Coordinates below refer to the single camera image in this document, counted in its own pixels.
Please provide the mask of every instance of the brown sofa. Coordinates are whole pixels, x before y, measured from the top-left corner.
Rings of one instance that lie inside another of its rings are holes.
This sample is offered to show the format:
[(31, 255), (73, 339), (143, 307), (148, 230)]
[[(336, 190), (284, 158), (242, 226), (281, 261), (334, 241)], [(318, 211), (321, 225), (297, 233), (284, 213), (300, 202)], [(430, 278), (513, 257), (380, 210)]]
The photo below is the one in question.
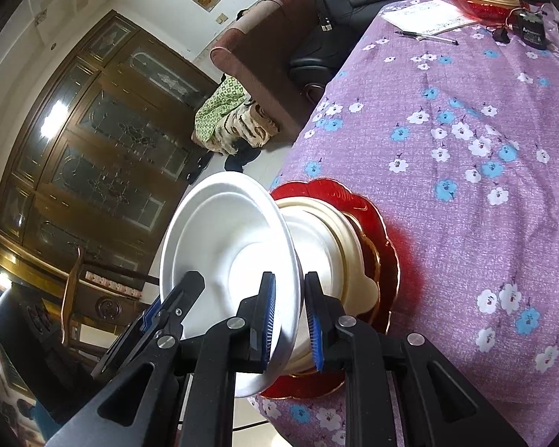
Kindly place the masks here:
[(213, 64), (236, 77), (290, 141), (308, 121), (313, 104), (288, 78), (288, 60), (317, 23), (315, 0), (261, 0), (210, 53)]

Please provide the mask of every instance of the green patterned cloth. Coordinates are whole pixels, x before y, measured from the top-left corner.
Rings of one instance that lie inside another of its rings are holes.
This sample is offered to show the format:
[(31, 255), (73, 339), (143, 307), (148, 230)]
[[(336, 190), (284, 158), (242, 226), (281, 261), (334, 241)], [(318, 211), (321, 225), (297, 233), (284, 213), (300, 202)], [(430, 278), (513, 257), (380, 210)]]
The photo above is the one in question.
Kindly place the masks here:
[(219, 120), (244, 102), (247, 94), (234, 77), (226, 76), (213, 95), (195, 114), (195, 133), (205, 142), (213, 135)]

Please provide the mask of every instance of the pen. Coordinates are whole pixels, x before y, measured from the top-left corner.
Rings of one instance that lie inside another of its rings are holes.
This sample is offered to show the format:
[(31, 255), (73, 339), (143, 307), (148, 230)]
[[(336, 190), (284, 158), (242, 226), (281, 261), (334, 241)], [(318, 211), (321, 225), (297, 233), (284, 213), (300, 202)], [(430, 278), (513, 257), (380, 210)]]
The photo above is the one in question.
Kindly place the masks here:
[(447, 42), (453, 45), (459, 45), (457, 40), (451, 40), (450, 38), (443, 38), (443, 37), (435, 37), (433, 35), (424, 35), (422, 33), (402, 31), (402, 32), (396, 32), (396, 34), (401, 35), (402, 37), (412, 37), (412, 38), (422, 37), (422, 38), (428, 38), (429, 40), (436, 40), (441, 42)]

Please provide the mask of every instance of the metal screw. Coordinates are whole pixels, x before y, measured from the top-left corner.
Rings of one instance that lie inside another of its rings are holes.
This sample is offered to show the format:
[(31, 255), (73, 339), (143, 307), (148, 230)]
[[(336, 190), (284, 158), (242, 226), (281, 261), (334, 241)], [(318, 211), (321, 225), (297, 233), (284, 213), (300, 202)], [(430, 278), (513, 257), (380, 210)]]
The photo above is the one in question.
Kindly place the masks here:
[(230, 318), (226, 324), (231, 330), (239, 330), (246, 324), (246, 321), (243, 318)]
[(162, 336), (161, 338), (159, 338), (157, 340), (157, 345), (161, 349), (171, 348), (172, 346), (174, 346), (175, 343), (176, 343), (176, 340), (174, 339), (173, 336)]
[(356, 324), (356, 318), (352, 316), (340, 316), (337, 320), (337, 324), (342, 326), (343, 328), (351, 328), (353, 325)]
[(422, 346), (424, 344), (424, 336), (419, 333), (408, 334), (408, 342), (412, 346)]

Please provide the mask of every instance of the clothing pile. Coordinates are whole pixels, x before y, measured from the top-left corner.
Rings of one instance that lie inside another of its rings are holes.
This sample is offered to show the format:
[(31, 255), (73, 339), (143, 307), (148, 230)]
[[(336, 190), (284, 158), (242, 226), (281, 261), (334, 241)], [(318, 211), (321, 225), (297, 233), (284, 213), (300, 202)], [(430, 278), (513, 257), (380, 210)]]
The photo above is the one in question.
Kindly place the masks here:
[(193, 140), (214, 152), (234, 155), (236, 141), (260, 148), (278, 133), (275, 123), (234, 77), (228, 76), (195, 115)]

